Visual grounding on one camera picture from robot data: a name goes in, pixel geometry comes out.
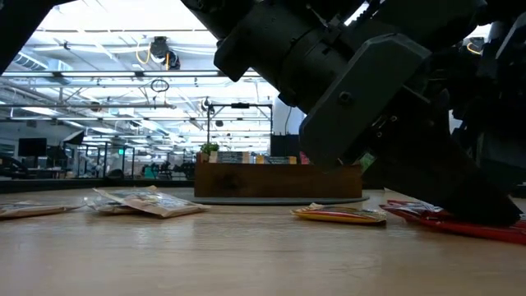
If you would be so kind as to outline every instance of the monitor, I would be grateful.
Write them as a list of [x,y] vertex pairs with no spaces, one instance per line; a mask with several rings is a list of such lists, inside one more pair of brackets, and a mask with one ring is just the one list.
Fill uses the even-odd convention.
[[18,140],[18,156],[46,156],[48,139],[46,138],[20,138]]

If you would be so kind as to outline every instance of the small potted plant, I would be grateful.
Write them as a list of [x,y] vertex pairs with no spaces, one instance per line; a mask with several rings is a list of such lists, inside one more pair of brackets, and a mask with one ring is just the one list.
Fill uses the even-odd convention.
[[201,145],[201,157],[204,161],[208,161],[212,151],[219,151],[219,144],[217,143],[205,143]]

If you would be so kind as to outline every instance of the table surface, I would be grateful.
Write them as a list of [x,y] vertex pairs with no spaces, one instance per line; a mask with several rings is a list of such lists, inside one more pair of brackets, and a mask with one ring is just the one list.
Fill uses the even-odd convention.
[[[188,189],[164,189],[184,196]],[[368,192],[366,208],[393,192]],[[0,195],[71,201],[91,190]],[[526,208],[526,201],[517,200]],[[0,295],[504,295],[526,290],[526,247],[298,220],[293,207],[215,206],[168,220],[82,208],[0,221]]]

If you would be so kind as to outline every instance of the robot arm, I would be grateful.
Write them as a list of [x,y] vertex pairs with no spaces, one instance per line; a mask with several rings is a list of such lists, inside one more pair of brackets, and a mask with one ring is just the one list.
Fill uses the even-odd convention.
[[[524,4],[371,0],[346,26],[362,1],[182,1],[218,38],[215,65],[221,71],[237,81],[253,68],[283,102],[308,114],[300,138],[315,164],[332,169],[367,152],[376,157],[363,175],[368,183],[472,222],[513,224],[519,218],[507,192],[453,141],[448,112],[478,103],[476,95],[458,95],[466,86],[455,88],[455,70],[498,82],[495,69],[502,68],[483,67],[485,53],[473,57],[454,46],[477,25],[519,21]],[[514,45],[524,41],[517,30],[506,49],[502,35],[512,30],[504,26],[497,35],[497,59],[513,58]],[[452,58],[472,67],[439,62]],[[491,69],[494,77],[479,73]]]

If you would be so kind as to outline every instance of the round platform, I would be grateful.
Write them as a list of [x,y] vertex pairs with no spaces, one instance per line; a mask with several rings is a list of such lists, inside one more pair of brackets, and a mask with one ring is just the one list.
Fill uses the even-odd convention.
[[202,205],[216,206],[308,206],[346,204],[366,201],[369,197],[359,198],[278,198],[278,197],[184,197],[187,201]]

